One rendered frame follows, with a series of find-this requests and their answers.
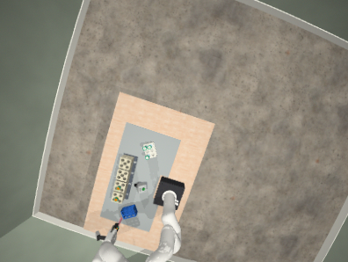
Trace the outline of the blue tube rack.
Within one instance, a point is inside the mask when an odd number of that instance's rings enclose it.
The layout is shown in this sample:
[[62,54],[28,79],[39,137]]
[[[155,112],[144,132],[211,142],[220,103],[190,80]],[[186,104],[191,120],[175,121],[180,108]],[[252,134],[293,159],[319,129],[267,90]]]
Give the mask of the blue tube rack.
[[[129,209],[130,208],[130,209]],[[132,209],[132,210],[131,210]],[[124,210],[124,211],[123,211]],[[133,212],[134,211],[134,212]],[[137,215],[137,213],[138,213],[138,211],[137,211],[137,208],[136,208],[136,206],[135,206],[135,204],[134,205],[131,205],[131,206],[127,206],[127,207],[123,207],[122,209],[121,209],[121,214],[122,214],[122,217],[123,217],[123,219],[127,219],[127,218],[131,218],[131,217],[135,217],[136,215]],[[130,217],[128,217],[128,216],[130,216]],[[134,216],[133,216],[134,215]],[[125,218],[126,217],[126,218]]]

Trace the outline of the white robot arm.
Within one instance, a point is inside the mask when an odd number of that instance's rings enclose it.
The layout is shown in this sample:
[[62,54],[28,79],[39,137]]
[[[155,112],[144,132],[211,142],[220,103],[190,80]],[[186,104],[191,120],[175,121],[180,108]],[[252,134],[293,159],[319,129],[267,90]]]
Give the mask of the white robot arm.
[[[163,193],[163,228],[158,248],[150,254],[145,262],[166,262],[178,252],[181,246],[181,228],[175,216],[178,205],[177,195],[173,191]],[[99,254],[98,254],[99,253]],[[100,257],[101,256],[101,257]],[[103,242],[92,262],[130,262],[110,242]]]

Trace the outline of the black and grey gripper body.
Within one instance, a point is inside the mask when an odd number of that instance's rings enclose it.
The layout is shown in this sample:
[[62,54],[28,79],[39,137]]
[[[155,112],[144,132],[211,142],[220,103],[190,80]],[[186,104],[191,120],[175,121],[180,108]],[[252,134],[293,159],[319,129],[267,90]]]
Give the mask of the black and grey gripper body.
[[112,231],[112,233],[111,233],[111,229],[110,229],[108,234],[107,234],[107,236],[106,236],[106,238],[105,238],[105,241],[106,242],[110,242],[111,244],[114,244],[116,239],[117,239],[117,229],[114,229]]

